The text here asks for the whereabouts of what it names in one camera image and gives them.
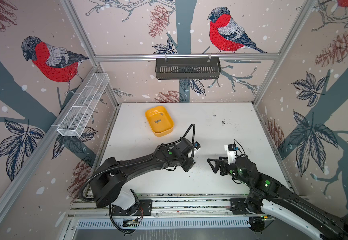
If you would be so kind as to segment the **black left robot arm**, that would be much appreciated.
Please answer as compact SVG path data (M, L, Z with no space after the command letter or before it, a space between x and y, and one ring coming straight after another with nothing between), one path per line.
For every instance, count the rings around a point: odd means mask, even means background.
M194 155L201 147L195 141L195 133L196 125L191 124L179 140L160 144L149 155L126 161L106 159L82 185L78 198L104 208L115 203L125 183L141 175L158 170L173 172L177 167L188 172L195 165Z

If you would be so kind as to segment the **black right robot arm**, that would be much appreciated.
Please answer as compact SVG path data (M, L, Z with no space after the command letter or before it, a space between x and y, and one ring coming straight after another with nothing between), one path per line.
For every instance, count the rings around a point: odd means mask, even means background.
M231 199L235 215L272 216L301 231L314 240L348 240L348 217L332 215L289 190L276 179L258 171L246 155L208 159L215 174L230 176L249 188L246 198Z

